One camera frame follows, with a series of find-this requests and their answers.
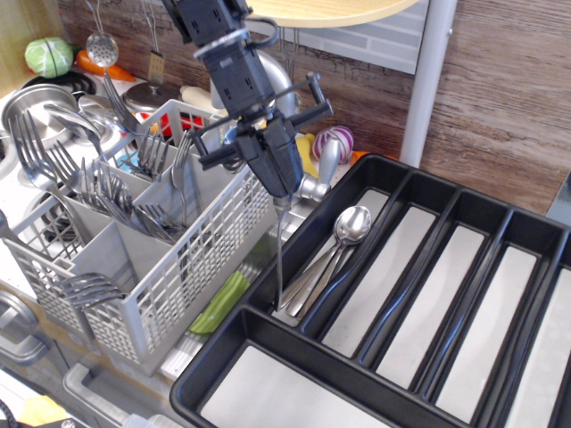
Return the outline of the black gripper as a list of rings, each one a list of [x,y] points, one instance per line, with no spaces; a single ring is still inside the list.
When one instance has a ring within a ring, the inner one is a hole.
[[[240,119],[236,125],[236,139],[214,151],[206,148],[203,135],[228,122],[227,118],[201,131],[192,132],[191,142],[200,154],[203,168],[210,169],[239,159],[249,165],[272,196],[293,194],[303,176],[302,160],[295,135],[301,128],[333,114],[331,103],[324,96],[319,81],[320,75],[310,72],[305,80],[276,95],[276,98],[281,98],[307,86],[315,101],[311,107],[289,117],[274,108],[268,113],[264,128],[255,127],[256,119]]]

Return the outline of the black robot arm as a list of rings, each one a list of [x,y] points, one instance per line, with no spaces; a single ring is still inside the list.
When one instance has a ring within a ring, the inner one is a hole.
[[[188,133],[204,169],[234,161],[245,161],[268,193],[277,198],[292,195],[303,177],[297,149],[297,131],[332,114],[330,102],[319,87],[317,75],[308,74],[314,106],[287,116],[277,108],[276,92],[264,70],[259,49],[245,26],[252,13],[244,1],[167,1],[164,4],[184,42],[194,43],[195,58],[203,62],[228,112],[237,123],[234,142],[210,152],[199,131]]]

